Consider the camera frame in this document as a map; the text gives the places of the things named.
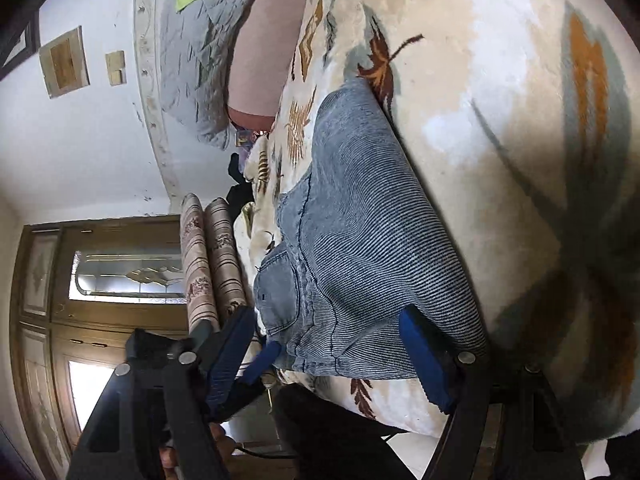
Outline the person's left hand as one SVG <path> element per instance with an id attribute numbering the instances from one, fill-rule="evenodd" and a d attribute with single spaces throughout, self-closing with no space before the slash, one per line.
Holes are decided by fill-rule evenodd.
<path id="1" fill-rule="evenodd" d="M 191 425 L 193 436 L 180 430 L 173 444 L 160 447 L 165 479 L 230 479 L 229 460 L 236 442 L 216 422 Z"/>

